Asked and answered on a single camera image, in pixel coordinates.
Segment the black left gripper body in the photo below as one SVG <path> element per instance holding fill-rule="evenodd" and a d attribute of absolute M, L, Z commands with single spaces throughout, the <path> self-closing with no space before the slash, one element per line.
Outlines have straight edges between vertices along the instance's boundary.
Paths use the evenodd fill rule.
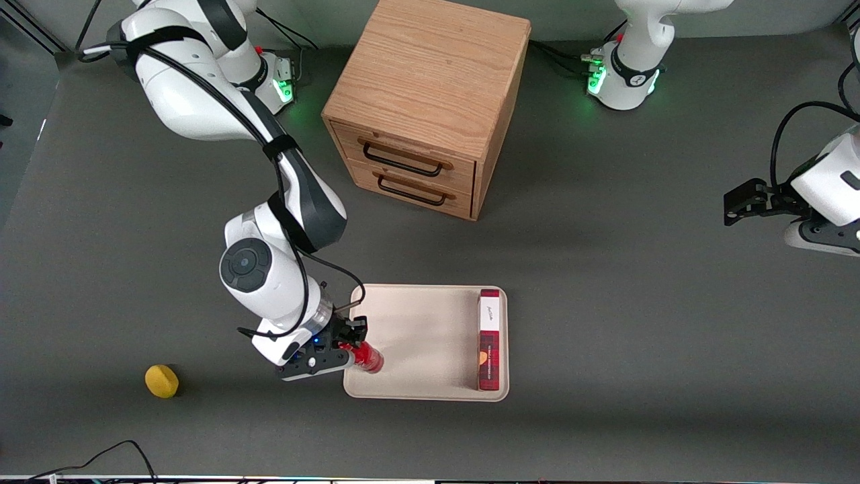
<path fill-rule="evenodd" d="M 765 208 L 759 213 L 761 217 L 792 215 L 800 218 L 808 217 L 808 203 L 798 195 L 790 183 L 774 186 L 762 184 L 765 194 Z"/>

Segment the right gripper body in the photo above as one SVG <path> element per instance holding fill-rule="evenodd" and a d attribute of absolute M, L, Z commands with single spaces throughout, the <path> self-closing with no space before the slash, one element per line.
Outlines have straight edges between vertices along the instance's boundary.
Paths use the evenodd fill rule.
<path fill-rule="evenodd" d="M 350 367 L 352 354 L 338 348 L 335 333 L 343 327 L 340 315 L 326 323 L 310 319 L 288 335 L 264 319 L 252 344 L 264 358 L 277 367 Z"/>

